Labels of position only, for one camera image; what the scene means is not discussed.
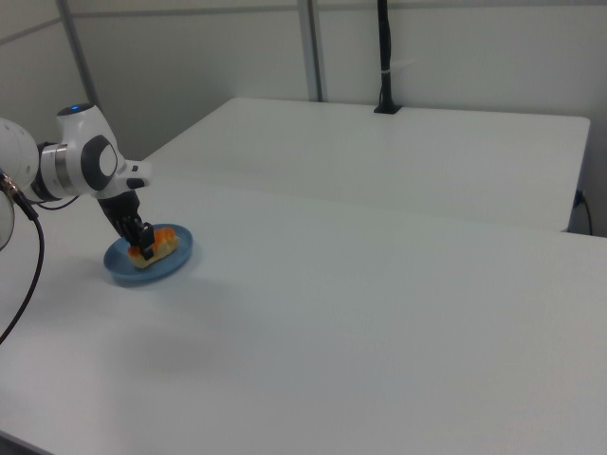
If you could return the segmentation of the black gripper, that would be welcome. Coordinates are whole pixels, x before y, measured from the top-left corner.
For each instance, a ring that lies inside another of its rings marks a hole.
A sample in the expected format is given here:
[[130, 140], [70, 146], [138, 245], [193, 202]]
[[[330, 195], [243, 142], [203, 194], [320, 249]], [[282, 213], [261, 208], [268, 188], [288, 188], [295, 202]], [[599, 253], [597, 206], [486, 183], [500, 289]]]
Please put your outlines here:
[[139, 199], [135, 191], [99, 199], [98, 203], [110, 225], [117, 234], [127, 240], [130, 246], [138, 246], [144, 260], [154, 256], [154, 227], [141, 222], [138, 215]]

